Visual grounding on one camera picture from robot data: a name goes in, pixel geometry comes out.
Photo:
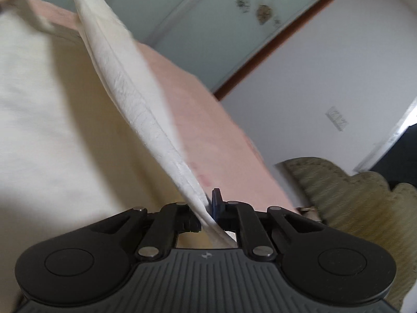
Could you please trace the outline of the white cream pants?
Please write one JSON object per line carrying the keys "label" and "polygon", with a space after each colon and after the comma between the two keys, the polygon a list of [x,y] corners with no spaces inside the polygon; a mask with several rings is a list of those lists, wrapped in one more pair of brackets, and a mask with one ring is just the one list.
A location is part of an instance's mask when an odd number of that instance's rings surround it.
{"label": "white cream pants", "polygon": [[1,311],[14,265],[33,242],[122,206],[190,201],[215,246],[231,246],[203,212],[174,126],[176,88],[200,81],[137,43],[104,0],[79,16],[41,0],[1,0]]}

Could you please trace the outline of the pink bed sheet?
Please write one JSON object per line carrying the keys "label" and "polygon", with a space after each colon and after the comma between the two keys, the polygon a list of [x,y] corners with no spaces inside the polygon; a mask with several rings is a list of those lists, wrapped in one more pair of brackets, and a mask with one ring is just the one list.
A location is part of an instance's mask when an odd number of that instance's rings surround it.
{"label": "pink bed sheet", "polygon": [[[54,217],[89,220],[142,205],[158,210],[180,197],[111,101],[78,34],[76,15],[28,0],[50,47],[54,79],[40,83],[30,116],[39,162],[21,186],[21,201]],[[143,44],[167,98],[182,153],[204,191],[257,210],[293,204],[249,138],[196,77]]]}

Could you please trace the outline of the grey patterned pillow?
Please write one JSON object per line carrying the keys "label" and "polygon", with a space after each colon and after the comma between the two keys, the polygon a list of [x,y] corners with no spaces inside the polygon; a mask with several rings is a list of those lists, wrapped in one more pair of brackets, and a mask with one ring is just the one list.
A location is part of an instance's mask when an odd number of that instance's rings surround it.
{"label": "grey patterned pillow", "polygon": [[322,224],[327,224],[325,219],[323,219],[320,216],[318,210],[314,206],[297,207],[296,210],[304,218],[307,218],[307,219],[310,219],[310,220],[313,220],[313,221],[316,221],[316,222],[320,222]]}

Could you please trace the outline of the olive padded headboard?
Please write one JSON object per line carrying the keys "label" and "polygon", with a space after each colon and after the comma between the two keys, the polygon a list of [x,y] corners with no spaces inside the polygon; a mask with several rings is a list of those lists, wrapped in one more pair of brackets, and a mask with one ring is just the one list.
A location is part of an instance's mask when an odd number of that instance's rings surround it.
{"label": "olive padded headboard", "polygon": [[283,164],[330,227],[391,253],[397,272],[387,301],[401,309],[416,284],[416,188],[400,183],[391,189],[376,172],[350,176],[321,158],[295,158]]}

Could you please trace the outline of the glass wardrobe sliding door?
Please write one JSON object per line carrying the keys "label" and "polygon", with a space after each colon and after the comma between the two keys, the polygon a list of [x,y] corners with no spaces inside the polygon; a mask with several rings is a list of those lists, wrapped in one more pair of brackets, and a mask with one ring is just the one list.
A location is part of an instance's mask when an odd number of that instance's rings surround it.
{"label": "glass wardrobe sliding door", "polygon": [[133,36],[217,91],[319,0],[105,0]]}

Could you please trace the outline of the white wall socket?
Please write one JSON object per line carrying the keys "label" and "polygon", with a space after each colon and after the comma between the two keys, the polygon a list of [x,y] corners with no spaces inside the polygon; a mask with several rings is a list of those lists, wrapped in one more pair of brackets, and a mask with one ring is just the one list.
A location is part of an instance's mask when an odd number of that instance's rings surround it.
{"label": "white wall socket", "polygon": [[348,125],[347,120],[344,118],[344,116],[338,111],[335,107],[331,107],[327,113],[326,116],[331,121],[331,123],[339,130],[343,131],[346,126]]}

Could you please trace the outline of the window with white frame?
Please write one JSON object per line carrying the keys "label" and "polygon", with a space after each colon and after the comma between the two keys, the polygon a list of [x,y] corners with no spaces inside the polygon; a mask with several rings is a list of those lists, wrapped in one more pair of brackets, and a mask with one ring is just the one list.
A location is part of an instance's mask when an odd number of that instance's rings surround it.
{"label": "window with white frame", "polygon": [[354,171],[380,174],[391,190],[400,183],[416,187],[416,99],[388,137],[379,142]]}

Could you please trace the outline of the brown wooden door frame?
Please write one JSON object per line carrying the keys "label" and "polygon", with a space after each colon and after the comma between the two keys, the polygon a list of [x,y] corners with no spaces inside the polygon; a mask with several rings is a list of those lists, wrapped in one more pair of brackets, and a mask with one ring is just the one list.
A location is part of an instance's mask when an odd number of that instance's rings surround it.
{"label": "brown wooden door frame", "polygon": [[317,0],[308,9],[305,9],[292,21],[279,28],[274,35],[266,41],[253,55],[249,57],[239,69],[236,70],[214,93],[217,101],[224,99],[237,84],[253,72],[262,62],[271,56],[285,41],[296,34],[303,26],[307,24],[324,8],[330,5],[334,0]]}

